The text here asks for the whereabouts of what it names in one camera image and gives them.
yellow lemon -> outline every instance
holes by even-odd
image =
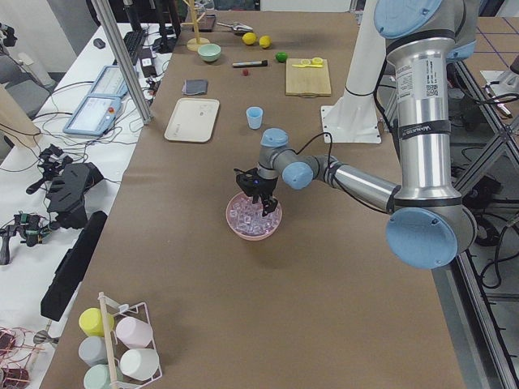
[[[253,32],[248,32],[242,36],[242,41],[246,45],[253,45],[256,42],[256,39],[258,39],[258,37]]]
[[[270,41],[270,36],[268,35],[263,35],[260,39],[259,39],[259,45],[261,46],[262,49],[268,49],[268,47],[270,47],[270,44],[272,43]]]

green fruit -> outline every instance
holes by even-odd
[[[286,62],[287,58],[289,57],[289,55],[287,53],[285,53],[284,51],[280,51],[279,53],[276,53],[276,60],[278,62]]]

light green cup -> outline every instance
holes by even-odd
[[[117,380],[122,381],[121,370],[116,367]],[[83,378],[84,389],[110,389],[108,365],[95,365],[88,369]]]

office chair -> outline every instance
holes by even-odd
[[[50,92],[23,71],[11,57],[0,51],[0,83],[30,118],[34,118]]]

wooden stand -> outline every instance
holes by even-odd
[[[191,26],[192,25],[193,29],[195,30],[195,37],[193,39],[190,39],[187,42],[187,48],[190,51],[198,51],[198,48],[201,45],[206,45],[207,43],[210,43],[209,39],[202,38],[200,36],[200,31],[198,29],[198,22],[205,16],[205,12],[197,18],[196,17],[195,0],[189,0],[189,1],[183,0],[183,1],[189,7],[189,11],[191,13],[191,20],[192,21],[188,22],[188,23],[182,23],[182,25],[186,25],[186,26]]]
[[[15,99],[0,85],[0,130],[18,147],[34,147],[41,136]]]

